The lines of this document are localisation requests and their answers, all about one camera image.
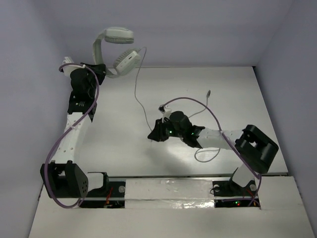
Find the white grey headphones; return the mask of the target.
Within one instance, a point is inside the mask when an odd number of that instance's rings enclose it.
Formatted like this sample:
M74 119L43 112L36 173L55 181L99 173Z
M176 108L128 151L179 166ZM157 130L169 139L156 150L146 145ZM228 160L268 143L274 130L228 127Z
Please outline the white grey headphones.
M104 64L102 55L102 40L112 44L133 44L134 32L124 27L109 27L104 29L93 42L93 59L95 64ZM116 73L106 67L108 78L118 78L129 74L141 61L139 48L127 49L113 63Z

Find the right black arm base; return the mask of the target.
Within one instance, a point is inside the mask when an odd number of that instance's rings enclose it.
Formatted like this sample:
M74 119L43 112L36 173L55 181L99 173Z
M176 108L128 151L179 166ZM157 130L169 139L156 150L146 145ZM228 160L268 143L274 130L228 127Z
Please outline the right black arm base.
M245 187L240 187L228 180L216 180L212 182L210 194L214 196L215 208L260 208L257 191L254 180L251 180Z

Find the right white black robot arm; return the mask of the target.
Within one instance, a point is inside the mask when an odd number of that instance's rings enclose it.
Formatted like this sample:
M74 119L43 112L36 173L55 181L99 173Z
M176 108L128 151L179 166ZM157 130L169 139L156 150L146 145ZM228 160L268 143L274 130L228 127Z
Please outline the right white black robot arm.
M255 178L266 174L279 150L278 145L255 125L242 130L213 130L194 125L181 111L165 114L157 119L149 140L164 142L171 137L180 138L192 148L218 148L231 150L241 159L227 181L215 182L211 193L219 197L256 195L250 189Z

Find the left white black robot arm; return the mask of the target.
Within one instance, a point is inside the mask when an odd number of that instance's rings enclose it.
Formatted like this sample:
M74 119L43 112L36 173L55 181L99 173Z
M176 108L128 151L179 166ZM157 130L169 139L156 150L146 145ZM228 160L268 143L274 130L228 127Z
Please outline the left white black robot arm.
M106 76L105 64L75 64L64 61L59 68L70 78L70 93L63 135L48 154L40 173L49 197L84 198L90 192L106 195L110 183L105 172L84 172L79 166L80 150L91 125Z

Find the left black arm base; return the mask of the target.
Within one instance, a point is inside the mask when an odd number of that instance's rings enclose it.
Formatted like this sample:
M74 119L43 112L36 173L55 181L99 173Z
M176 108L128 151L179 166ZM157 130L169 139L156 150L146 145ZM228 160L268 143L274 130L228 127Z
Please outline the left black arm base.
M80 208L125 208L125 181L110 181L109 188L98 188L88 192Z

